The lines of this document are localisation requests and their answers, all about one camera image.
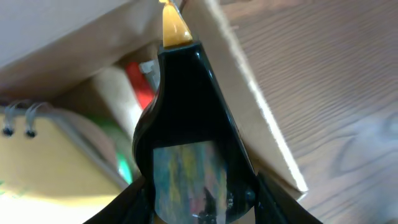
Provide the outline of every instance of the red object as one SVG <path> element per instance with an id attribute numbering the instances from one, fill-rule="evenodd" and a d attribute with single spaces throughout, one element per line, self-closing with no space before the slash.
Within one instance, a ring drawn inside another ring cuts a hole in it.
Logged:
<path id="1" fill-rule="evenodd" d="M 131 62 L 126 66 L 126 73 L 142 109 L 145 109 L 155 97 L 145 76 L 139 70 L 138 63 Z"/>

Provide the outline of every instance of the wooden surface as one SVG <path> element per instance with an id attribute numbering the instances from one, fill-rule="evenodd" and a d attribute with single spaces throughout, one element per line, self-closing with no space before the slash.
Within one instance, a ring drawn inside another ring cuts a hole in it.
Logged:
<path id="1" fill-rule="evenodd" d="M 398 1 L 220 0 L 325 223 L 398 219 Z"/>

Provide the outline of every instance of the teal object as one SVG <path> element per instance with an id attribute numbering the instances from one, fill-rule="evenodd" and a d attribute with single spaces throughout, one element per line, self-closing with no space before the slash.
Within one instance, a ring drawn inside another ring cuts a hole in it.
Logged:
<path id="1" fill-rule="evenodd" d="M 132 141 L 122 129 L 110 119 L 97 116 L 86 117 L 97 124 L 105 134 L 113 140 L 116 146 L 118 172 L 128 184 L 131 184 L 134 180 L 133 174 L 139 173 L 137 165 L 132 158 Z"/>

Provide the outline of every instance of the spiral notebook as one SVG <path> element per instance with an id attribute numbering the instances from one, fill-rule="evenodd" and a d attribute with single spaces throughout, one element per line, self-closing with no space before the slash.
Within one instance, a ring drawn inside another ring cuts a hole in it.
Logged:
<path id="1" fill-rule="evenodd" d="M 13 134 L 0 136 L 0 223 L 83 223 L 126 186 L 61 116 L 36 114 L 32 137 L 26 110 L 13 113 Z"/>

